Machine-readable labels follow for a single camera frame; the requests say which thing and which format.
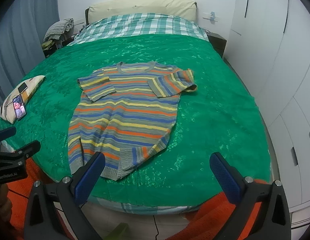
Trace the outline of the striped knit sweater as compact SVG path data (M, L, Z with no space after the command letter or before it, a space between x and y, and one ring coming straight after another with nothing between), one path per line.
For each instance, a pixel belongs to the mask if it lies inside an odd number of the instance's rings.
M197 88L191 69L158 62L119 62L77 82L82 94L68 130L70 170L100 152L101 175L114 181L167 147L181 94Z

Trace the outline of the striped small pillow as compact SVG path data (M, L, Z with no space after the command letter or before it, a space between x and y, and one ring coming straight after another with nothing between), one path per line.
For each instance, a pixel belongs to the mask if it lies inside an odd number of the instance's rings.
M26 104L43 83L44 75L38 75L22 81L7 96L0 106L0 118L14 124L26 115Z

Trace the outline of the smartphone with lit screen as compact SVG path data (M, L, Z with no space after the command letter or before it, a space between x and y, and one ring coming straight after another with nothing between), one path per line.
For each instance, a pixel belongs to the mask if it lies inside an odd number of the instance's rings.
M24 101L20 94L13 99L13 108L18 120L22 119L26 115Z

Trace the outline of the dark smartphone on pillow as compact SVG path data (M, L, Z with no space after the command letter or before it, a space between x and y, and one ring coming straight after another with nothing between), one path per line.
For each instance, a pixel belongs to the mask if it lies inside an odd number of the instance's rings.
M22 94L26 89L28 88L27 84L25 82L21 83L18 87L18 92Z

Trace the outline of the orange blanket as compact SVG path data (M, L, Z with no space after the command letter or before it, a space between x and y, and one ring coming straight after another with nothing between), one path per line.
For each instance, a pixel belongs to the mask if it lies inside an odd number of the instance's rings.
M14 239L24 239L28 198L29 196L23 201L19 201L16 198L13 199L12 222L15 227L13 232ZM228 201L225 193L219 193L206 201L192 220L190 220L188 226L181 232L171 236L171 239L214 239L234 209L235 205ZM71 239L72 237L63 222L62 226L68 239Z

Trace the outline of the olive green cloth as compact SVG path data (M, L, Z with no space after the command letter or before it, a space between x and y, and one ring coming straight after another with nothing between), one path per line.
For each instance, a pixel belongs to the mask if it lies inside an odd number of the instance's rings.
M53 40L48 40L41 44L41 48L43 51L50 50L55 45Z

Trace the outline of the blue grey curtain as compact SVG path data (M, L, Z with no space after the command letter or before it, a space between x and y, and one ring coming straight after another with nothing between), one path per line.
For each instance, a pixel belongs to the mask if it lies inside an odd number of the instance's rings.
M36 65L48 28L59 21L57 0L15 0L0 21L0 106Z

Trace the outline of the grey checked cloth pile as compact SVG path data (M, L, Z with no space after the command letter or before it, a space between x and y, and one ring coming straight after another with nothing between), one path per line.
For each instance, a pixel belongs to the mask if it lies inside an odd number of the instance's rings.
M73 18L66 18L61 21L55 22L46 31L43 41L47 42L49 40L59 40L60 37L66 32L70 31L73 26Z

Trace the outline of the green white plaid sheet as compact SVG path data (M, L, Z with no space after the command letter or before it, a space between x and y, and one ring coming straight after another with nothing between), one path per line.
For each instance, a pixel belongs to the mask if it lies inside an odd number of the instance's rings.
M139 35L184 35L208 40L207 34L195 22L179 16L158 13L115 15L86 26L69 44L83 44L106 38Z

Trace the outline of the white wardrobe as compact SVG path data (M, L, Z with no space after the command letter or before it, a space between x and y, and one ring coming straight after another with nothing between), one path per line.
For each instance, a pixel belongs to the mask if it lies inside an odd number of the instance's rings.
M310 0L235 0L225 52L262 115L293 229L310 226Z

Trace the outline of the dark wooden nightstand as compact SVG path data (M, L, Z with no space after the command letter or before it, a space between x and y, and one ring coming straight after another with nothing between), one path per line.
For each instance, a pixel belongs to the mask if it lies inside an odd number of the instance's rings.
M212 33L208 30L205 31L208 40L213 46L214 50L223 58L224 51L226 48L227 40L217 33Z

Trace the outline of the cream padded headboard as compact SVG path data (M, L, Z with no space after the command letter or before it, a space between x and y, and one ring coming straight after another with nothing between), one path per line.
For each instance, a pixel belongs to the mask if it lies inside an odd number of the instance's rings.
M197 3L192 0L111 0L85 10L86 25L116 15L157 13L197 20Z

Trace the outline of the wall socket with blue plug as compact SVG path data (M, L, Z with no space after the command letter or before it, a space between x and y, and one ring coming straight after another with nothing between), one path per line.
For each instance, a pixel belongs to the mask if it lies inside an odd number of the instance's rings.
M211 11L210 13L204 12L202 14L202 18L210 21L210 23L212 24L214 24L215 22L218 22L218 17L216 16L216 13L214 11Z

